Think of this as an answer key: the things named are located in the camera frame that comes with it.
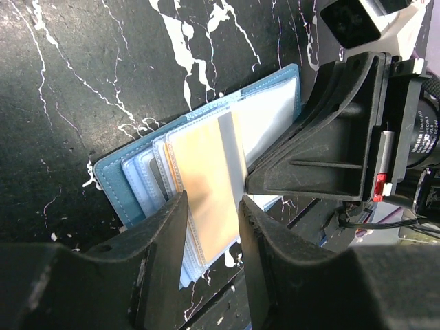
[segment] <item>black marble countertop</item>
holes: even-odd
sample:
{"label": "black marble countertop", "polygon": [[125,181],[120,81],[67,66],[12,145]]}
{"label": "black marble countertop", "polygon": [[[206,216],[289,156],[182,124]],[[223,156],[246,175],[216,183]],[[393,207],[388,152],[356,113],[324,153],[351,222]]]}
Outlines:
{"label": "black marble countertop", "polygon": [[[328,2],[0,0],[0,241],[87,251],[122,226],[96,160],[290,63],[307,100],[344,51],[319,15]],[[274,208],[283,223],[298,213],[294,199]],[[238,245],[225,257],[182,290],[176,327],[242,268]]]}

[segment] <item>gray stripe on card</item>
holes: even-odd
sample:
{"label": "gray stripe on card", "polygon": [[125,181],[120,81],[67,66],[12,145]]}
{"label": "gray stripe on card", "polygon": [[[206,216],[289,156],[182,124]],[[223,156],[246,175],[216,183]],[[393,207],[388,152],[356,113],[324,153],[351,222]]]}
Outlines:
{"label": "gray stripe on card", "polygon": [[237,146],[232,113],[228,112],[219,117],[218,123],[231,180],[232,195],[234,196],[236,209],[239,209],[239,203],[245,193],[245,178],[241,170],[239,152],[241,146]]}

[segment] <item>black marble surface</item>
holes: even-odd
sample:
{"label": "black marble surface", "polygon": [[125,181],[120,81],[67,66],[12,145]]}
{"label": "black marble surface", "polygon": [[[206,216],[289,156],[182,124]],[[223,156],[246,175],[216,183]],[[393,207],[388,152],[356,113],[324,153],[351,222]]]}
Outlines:
{"label": "black marble surface", "polygon": [[[319,64],[344,51],[319,16],[328,2],[0,0],[0,241],[87,251],[122,226],[96,160],[289,63],[307,100]],[[272,214],[299,210],[284,198]],[[176,327],[241,269],[230,252],[234,267],[221,257],[181,291]]]}

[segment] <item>red component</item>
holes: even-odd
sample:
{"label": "red component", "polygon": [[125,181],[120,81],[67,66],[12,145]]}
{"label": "red component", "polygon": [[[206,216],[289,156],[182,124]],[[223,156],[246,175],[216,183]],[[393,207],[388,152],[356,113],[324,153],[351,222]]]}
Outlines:
{"label": "red component", "polygon": [[377,175],[376,186],[374,187],[373,201],[379,202],[384,200],[382,193],[384,191],[384,185],[386,183],[387,177],[388,175],[386,173],[381,173]]}

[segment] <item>open wallet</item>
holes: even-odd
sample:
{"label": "open wallet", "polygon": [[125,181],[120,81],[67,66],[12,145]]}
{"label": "open wallet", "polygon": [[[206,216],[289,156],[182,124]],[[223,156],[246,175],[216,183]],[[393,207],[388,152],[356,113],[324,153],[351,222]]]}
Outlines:
{"label": "open wallet", "polygon": [[[300,108],[298,66],[291,64],[117,150],[93,170],[127,229],[187,191],[180,279],[187,287],[239,239],[247,168],[292,125]],[[267,210],[279,196],[251,198]]]}

